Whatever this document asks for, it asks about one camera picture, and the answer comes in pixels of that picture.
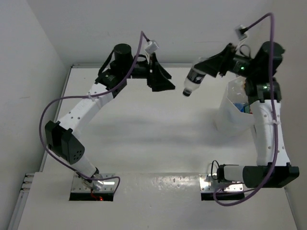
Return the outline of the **black cap small bottle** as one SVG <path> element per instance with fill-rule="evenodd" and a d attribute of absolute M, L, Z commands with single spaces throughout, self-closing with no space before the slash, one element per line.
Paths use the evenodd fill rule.
<path fill-rule="evenodd" d="M 202 70 L 197 69 L 195 65 L 205 61 L 206 59 L 207 59 L 206 57 L 199 57 L 197 60 L 195 60 L 192 63 L 192 66 L 184 81 L 184 90 L 182 93 L 184 96 L 189 97 L 193 91 L 195 91 L 200 87 L 200 84 L 203 81 L 206 73 L 203 72 Z"/>

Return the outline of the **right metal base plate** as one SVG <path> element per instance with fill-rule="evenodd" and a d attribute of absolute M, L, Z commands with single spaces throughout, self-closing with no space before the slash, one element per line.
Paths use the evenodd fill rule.
<path fill-rule="evenodd" d="M 210 173 L 199 174 L 199 184 L 201 193 L 213 193 L 216 189 L 218 193 L 237 193 L 243 191 L 243 184 L 240 182 L 219 183 L 214 180 Z"/>

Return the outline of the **blue label clear bottle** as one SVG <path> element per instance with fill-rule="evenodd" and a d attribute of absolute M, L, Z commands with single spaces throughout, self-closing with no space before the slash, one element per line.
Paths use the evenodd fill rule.
<path fill-rule="evenodd" d="M 234 106 L 242 113 L 251 114 L 248 103 L 234 103 Z"/>

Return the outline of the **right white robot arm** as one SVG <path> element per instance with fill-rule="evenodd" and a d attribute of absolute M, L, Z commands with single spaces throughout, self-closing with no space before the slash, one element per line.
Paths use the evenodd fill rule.
<path fill-rule="evenodd" d="M 256 147 L 255 166 L 220 165 L 220 183 L 242 182 L 248 188 L 281 188 L 299 176 L 299 167 L 290 163 L 283 144 L 280 121 L 282 95 L 274 78 L 283 60 L 284 48 L 264 42 L 254 58 L 236 54 L 229 43 L 220 53 L 206 58 L 195 69 L 205 75 L 224 76 L 228 71 L 245 78 L 244 91 L 254 118 L 251 130 Z"/>

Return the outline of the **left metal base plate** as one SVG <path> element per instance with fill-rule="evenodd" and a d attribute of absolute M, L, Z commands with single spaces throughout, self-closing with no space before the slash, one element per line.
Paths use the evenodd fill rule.
<path fill-rule="evenodd" d="M 107 192 L 114 192 L 115 188 L 117 186 L 117 180 L 116 179 L 109 179 L 110 177 L 115 176 L 114 174 L 109 173 L 103 173 L 99 174 L 99 178 L 104 178 L 106 180 L 104 181 L 93 181 L 91 183 L 86 182 L 84 179 L 82 179 L 78 174 L 75 174 L 72 180 L 71 185 L 71 192 L 73 193 L 89 193 L 91 192 L 91 189 L 95 193 L 107 193 Z"/>

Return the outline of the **white plastic bin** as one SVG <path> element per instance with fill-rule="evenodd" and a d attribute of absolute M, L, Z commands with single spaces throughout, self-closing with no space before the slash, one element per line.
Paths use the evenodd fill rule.
<path fill-rule="evenodd" d="M 254 124 L 252 114 L 242 113 L 234 106 L 234 103 L 248 103 L 244 83 L 244 77 L 228 82 L 214 119 L 217 130 L 230 137 L 240 135 Z"/>

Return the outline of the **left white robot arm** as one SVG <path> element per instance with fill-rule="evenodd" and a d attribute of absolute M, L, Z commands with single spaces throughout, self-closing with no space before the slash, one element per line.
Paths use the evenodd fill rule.
<path fill-rule="evenodd" d="M 48 148 L 71 166 L 87 187 L 101 179 L 99 170 L 88 160 L 79 141 L 82 129 L 100 109 L 124 89 L 128 79 L 145 79 L 153 92 L 174 90 L 171 75 L 156 58 L 159 48 L 154 40 L 145 44 L 145 53 L 132 56 L 128 44 L 117 44 L 98 72 L 88 95 L 57 122 L 45 125 Z"/>

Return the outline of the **metal base plate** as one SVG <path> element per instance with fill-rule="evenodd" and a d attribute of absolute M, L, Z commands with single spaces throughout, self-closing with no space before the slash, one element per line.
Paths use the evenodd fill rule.
<path fill-rule="evenodd" d="M 216 189 L 218 193 L 237 193 L 243 191 L 243 184 L 240 182 L 219 183 L 214 180 L 210 173 L 199 174 L 199 184 L 201 193 L 213 193 Z"/>
<path fill-rule="evenodd" d="M 115 188 L 117 186 L 117 180 L 116 179 L 109 179 L 110 177 L 115 176 L 114 174 L 109 173 L 103 173 L 99 174 L 99 178 L 104 178 L 106 180 L 104 181 L 93 181 L 91 183 L 86 182 L 84 179 L 82 179 L 78 174 L 75 174 L 72 180 L 71 185 L 71 192 L 73 193 L 89 193 L 91 192 L 91 189 L 95 193 L 107 193 L 107 192 L 114 192 Z"/>

